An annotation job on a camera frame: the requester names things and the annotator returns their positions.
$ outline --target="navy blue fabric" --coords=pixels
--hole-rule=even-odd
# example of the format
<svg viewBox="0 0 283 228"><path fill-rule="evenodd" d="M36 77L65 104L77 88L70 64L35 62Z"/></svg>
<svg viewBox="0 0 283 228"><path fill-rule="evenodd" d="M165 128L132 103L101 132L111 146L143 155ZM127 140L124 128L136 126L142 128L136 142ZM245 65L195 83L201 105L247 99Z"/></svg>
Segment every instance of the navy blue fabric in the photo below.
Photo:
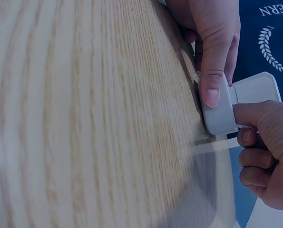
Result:
<svg viewBox="0 0 283 228"><path fill-rule="evenodd" d="M283 101L283 0L241 0L240 17L233 82L267 71L275 77Z"/></svg>

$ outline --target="light wood surface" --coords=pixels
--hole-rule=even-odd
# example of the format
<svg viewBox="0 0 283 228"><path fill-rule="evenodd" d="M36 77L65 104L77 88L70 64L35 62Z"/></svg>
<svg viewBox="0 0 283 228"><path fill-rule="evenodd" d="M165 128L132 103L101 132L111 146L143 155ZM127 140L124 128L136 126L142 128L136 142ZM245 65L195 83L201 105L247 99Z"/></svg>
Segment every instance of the light wood surface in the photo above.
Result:
<svg viewBox="0 0 283 228"><path fill-rule="evenodd" d="M0 228L232 227L189 56L156 1L0 0Z"/></svg>

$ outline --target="blue surface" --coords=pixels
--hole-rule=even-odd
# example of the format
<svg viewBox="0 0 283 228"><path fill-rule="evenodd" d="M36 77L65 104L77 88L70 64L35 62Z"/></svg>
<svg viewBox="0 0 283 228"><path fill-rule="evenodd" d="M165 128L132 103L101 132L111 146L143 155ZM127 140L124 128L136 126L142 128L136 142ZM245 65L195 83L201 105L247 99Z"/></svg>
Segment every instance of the blue surface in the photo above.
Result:
<svg viewBox="0 0 283 228"><path fill-rule="evenodd" d="M257 197L239 180L242 168L238 163L238 156L242 149L242 147L231 148L230 158L234 182L236 220L241 228L245 228L254 209Z"/></svg>

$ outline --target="white plastic device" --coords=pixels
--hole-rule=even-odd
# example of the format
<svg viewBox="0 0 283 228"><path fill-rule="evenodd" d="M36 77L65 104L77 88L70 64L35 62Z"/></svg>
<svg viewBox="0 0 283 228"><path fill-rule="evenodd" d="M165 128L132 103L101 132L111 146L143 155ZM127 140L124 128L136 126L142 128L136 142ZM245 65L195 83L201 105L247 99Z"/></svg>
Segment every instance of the white plastic device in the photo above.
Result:
<svg viewBox="0 0 283 228"><path fill-rule="evenodd" d="M231 87L224 75L218 106L209 108L201 101L206 127L213 135L237 132L239 126L235 122L232 105L268 100L281 101L278 85L271 74L262 72L235 82Z"/></svg>

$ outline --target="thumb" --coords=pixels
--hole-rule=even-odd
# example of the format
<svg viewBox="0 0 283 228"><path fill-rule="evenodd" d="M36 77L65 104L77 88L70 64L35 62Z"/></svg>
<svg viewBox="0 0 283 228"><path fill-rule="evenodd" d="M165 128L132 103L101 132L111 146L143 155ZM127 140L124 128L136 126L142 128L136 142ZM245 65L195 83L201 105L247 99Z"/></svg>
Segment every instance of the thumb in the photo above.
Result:
<svg viewBox="0 0 283 228"><path fill-rule="evenodd" d="M204 40L204 53L201 66L200 92L203 102L210 108L218 106L221 81L224 74L227 54L231 42Z"/></svg>

